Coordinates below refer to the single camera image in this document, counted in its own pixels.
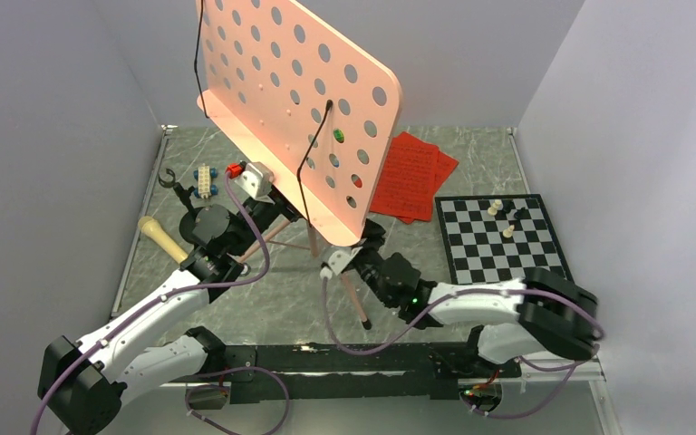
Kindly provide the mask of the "pink music stand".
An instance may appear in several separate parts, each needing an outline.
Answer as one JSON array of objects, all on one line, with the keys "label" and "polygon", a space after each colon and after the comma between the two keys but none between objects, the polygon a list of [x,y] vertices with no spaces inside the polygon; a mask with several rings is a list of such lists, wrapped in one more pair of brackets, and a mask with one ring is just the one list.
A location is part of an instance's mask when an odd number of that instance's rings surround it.
[{"label": "pink music stand", "polygon": [[328,244],[356,244],[401,112],[396,75],[296,1],[199,1],[196,11],[199,108],[274,173]]}]

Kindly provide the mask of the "black chess piece back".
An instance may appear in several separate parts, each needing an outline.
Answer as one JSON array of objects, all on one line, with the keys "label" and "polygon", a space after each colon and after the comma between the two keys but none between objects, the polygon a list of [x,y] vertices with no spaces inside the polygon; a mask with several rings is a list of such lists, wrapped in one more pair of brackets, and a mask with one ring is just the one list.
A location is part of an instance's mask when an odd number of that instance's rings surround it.
[{"label": "black chess piece back", "polygon": [[512,200],[507,200],[503,203],[501,212],[507,220],[516,221],[530,217],[527,207],[517,207]]}]

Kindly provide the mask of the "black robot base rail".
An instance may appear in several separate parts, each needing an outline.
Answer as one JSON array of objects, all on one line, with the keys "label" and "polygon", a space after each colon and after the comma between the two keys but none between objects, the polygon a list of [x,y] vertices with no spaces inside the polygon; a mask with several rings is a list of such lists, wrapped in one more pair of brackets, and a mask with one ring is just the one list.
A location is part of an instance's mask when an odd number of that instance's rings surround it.
[{"label": "black robot base rail", "polygon": [[[232,372],[220,375],[223,369]],[[459,389],[490,377],[519,378],[517,362],[489,369],[466,343],[397,343],[370,356],[353,356],[332,344],[229,345],[224,363],[211,362],[181,382],[228,384],[233,404],[294,400],[426,396],[456,400]]]}]

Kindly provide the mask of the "red sheet music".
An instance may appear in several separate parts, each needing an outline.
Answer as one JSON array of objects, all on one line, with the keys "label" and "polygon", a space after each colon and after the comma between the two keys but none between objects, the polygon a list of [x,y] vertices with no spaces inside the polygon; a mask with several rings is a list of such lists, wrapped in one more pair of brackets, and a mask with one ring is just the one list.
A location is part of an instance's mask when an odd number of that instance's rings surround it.
[{"label": "red sheet music", "polygon": [[391,141],[370,211],[430,221],[440,150],[403,131]]},{"label": "red sheet music", "polygon": [[450,155],[442,151],[439,151],[437,168],[434,177],[434,185],[432,188],[432,192],[429,195],[429,207],[426,216],[424,218],[419,218],[419,221],[428,222],[431,220],[433,213],[433,197],[440,190],[440,188],[449,178],[449,176],[458,167],[458,165],[459,162],[456,159],[453,159]]}]

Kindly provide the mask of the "cream toy microphone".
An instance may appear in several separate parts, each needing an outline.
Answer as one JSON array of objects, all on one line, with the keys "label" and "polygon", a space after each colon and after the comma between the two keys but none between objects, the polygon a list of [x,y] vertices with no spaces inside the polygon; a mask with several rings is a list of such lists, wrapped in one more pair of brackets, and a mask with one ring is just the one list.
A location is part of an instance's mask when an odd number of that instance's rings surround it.
[{"label": "cream toy microphone", "polygon": [[143,216],[138,221],[141,234],[150,238],[176,263],[181,264],[188,259],[188,253],[162,228],[157,219],[151,216]]}]

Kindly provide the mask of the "cream chess pawn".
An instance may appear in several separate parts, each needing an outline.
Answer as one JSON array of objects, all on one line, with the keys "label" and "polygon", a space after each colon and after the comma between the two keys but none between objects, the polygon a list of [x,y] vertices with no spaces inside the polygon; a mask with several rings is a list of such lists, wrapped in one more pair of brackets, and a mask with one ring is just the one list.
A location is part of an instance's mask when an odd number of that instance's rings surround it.
[{"label": "cream chess pawn", "polygon": [[516,230],[515,225],[509,225],[506,229],[502,231],[502,237],[505,239],[510,239],[514,236],[514,232]]}]

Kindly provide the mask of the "black microphone stand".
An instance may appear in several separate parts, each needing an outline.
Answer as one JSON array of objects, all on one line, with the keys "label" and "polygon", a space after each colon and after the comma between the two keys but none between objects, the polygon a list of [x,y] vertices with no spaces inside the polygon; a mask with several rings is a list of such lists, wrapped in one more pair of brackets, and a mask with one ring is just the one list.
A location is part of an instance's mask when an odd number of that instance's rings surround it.
[{"label": "black microphone stand", "polygon": [[207,247],[218,237],[218,217],[213,208],[196,208],[192,204],[193,187],[185,189],[177,182],[175,172],[166,168],[166,178],[158,175],[158,182],[163,188],[172,189],[187,212],[179,222],[179,234],[192,245]]}]

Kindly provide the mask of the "colourful brick toy car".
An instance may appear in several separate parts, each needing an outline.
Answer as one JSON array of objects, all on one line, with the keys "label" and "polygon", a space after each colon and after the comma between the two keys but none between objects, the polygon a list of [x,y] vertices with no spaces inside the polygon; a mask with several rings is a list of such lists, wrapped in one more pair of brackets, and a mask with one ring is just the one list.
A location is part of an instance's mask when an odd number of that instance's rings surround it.
[{"label": "colourful brick toy car", "polygon": [[333,137],[338,143],[345,142],[345,136],[344,136],[344,133],[341,129],[334,129],[333,130]]}]

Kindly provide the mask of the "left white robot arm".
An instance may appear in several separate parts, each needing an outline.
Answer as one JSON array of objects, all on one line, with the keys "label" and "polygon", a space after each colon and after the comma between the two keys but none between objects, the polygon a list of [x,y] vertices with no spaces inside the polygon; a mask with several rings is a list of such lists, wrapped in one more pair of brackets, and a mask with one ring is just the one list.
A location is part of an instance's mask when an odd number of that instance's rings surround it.
[{"label": "left white robot arm", "polygon": [[161,347],[154,342],[172,326],[204,308],[227,290],[250,285],[269,270],[243,277],[236,257],[253,245],[265,245],[263,230],[287,211],[273,202],[247,198],[231,200],[232,213],[219,205],[192,208],[181,220],[182,236],[192,244],[186,252],[154,218],[144,216],[138,226],[178,263],[178,269],[149,295],[116,318],[71,340],[62,335],[43,354],[37,395],[41,401],[31,433],[45,410],[50,410],[72,434],[97,434],[124,405],[165,382],[196,374],[200,380],[217,378],[224,368],[225,345],[203,327],[194,327]]}]

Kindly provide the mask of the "black chessboard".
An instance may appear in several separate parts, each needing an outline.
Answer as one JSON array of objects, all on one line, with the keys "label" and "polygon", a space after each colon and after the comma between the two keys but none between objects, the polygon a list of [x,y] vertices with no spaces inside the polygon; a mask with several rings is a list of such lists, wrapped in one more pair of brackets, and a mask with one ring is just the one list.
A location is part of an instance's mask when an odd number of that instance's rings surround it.
[{"label": "black chessboard", "polygon": [[[530,217],[507,220],[487,210],[495,199],[527,207]],[[519,278],[542,267],[573,279],[546,205],[538,194],[438,196],[434,199],[451,281],[457,285],[493,284]],[[515,225],[514,236],[502,231]]]}]

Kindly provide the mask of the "cream blue toy car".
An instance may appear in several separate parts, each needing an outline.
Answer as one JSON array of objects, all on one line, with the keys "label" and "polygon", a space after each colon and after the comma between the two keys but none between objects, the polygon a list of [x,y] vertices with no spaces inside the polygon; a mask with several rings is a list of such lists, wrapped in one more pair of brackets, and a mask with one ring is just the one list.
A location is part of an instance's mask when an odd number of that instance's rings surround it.
[{"label": "cream blue toy car", "polygon": [[199,165],[193,172],[196,188],[193,192],[196,198],[208,199],[217,195],[218,187],[214,179],[218,176],[218,170],[208,164]]}]

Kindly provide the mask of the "blue white toy brick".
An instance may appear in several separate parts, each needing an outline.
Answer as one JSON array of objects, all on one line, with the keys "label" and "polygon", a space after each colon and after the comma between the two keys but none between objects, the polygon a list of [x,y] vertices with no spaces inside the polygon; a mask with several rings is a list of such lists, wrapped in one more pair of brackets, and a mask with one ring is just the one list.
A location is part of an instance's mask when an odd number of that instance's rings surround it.
[{"label": "blue white toy brick", "polygon": [[340,166],[340,161],[335,155],[330,154],[329,160],[330,160],[333,167],[338,168]]}]

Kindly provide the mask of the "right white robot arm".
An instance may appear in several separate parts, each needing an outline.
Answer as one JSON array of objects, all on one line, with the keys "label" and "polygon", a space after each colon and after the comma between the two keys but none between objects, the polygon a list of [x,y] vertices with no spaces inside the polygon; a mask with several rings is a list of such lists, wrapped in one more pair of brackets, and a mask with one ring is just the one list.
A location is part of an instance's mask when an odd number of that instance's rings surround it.
[{"label": "right white robot arm", "polygon": [[597,297],[552,271],[532,267],[494,284],[426,280],[403,255],[380,255],[384,236],[383,227],[368,221],[357,244],[339,246],[326,257],[321,276],[353,270],[407,329],[474,323],[477,341],[463,361],[475,376],[537,352],[587,361],[605,337],[596,319]]}]

